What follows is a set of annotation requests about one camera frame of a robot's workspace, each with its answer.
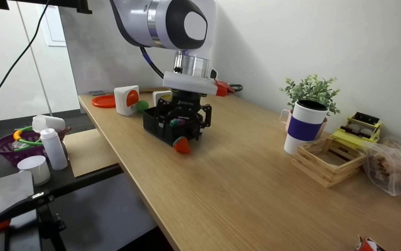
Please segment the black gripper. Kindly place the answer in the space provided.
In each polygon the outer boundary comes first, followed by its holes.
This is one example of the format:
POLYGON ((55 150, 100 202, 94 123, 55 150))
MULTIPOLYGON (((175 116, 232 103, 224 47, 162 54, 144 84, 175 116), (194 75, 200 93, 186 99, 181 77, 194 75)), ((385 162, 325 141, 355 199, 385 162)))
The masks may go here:
POLYGON ((162 110, 164 106, 169 110, 169 116, 176 114, 188 114, 194 116, 196 113, 200 113, 203 117, 210 114, 210 123, 211 123, 211 106, 210 104, 201 104, 200 103, 200 93, 194 92, 186 92, 186 91, 172 91, 171 99, 160 97, 157 100, 155 107, 158 110, 162 110))

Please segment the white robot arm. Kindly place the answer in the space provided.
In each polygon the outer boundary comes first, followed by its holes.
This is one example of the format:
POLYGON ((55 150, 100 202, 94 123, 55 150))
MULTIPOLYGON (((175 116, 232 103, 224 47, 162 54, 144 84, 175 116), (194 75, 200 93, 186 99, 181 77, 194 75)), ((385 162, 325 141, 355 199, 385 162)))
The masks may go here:
POLYGON ((211 107, 200 104, 207 93, 211 47, 215 35, 214 0, 110 0, 121 36, 140 49, 142 57, 171 89, 143 114, 143 128, 171 145, 175 139, 197 139, 210 125, 211 107), (147 47, 175 51, 171 71, 160 71, 147 47))

